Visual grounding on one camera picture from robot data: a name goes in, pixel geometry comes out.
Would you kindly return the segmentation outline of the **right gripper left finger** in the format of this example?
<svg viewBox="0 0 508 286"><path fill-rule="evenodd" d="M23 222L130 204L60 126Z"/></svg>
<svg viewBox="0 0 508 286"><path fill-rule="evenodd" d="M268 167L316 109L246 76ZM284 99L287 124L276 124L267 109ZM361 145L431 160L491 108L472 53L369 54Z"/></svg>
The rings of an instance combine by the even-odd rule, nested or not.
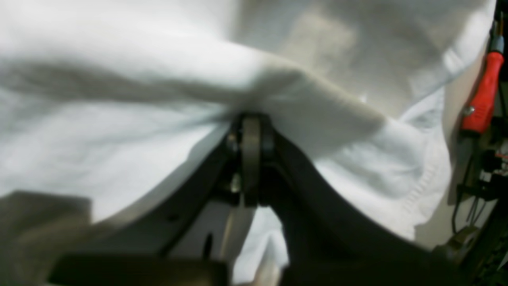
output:
<svg viewBox="0 0 508 286"><path fill-rule="evenodd" d="M64 255L58 286L228 286L258 201L261 118L235 119L171 197L110 235Z"/></svg>

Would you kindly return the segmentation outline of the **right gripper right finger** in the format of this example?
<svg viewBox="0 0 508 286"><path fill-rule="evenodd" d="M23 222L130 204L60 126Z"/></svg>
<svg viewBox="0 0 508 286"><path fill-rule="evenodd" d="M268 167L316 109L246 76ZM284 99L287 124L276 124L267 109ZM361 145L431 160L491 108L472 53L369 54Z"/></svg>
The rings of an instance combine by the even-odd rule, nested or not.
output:
<svg viewBox="0 0 508 286"><path fill-rule="evenodd" d="M379 226L341 197L310 160L261 125L258 199L283 225L289 264L280 286L464 286L444 257Z"/></svg>

